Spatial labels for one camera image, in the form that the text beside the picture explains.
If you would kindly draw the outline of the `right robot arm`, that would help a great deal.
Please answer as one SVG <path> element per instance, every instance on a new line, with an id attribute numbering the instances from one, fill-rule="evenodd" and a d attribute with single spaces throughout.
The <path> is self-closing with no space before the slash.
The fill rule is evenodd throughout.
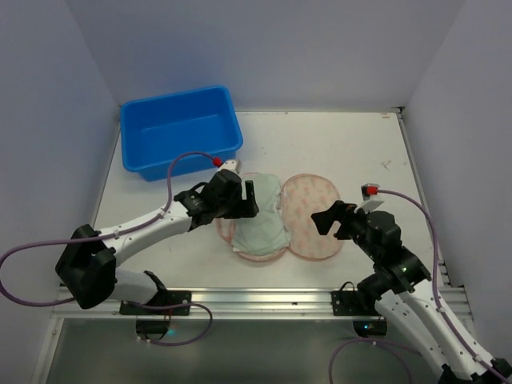
<path id="1" fill-rule="evenodd" d="M 357 303 L 399 327 L 438 372 L 440 383 L 511 381 L 511 365 L 482 347 L 449 308 L 434 276 L 402 244 L 392 214 L 336 201 L 311 218 L 321 235 L 339 222 L 334 237 L 351 240 L 370 258 L 374 272 L 357 284 Z"/>

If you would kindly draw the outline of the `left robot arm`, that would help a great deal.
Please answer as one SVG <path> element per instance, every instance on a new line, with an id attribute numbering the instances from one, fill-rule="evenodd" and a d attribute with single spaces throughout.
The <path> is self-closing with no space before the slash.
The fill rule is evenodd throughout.
<path id="1" fill-rule="evenodd" d="M 121 268 L 129 258 L 175 235 L 216 218 L 253 218 L 258 214 L 254 184 L 232 170 L 217 171 L 200 190 L 185 190 L 163 207 L 102 232 L 76 229 L 55 270 L 79 306 L 88 310 L 107 299 L 142 306 L 168 303 L 167 289 L 155 273 Z"/>

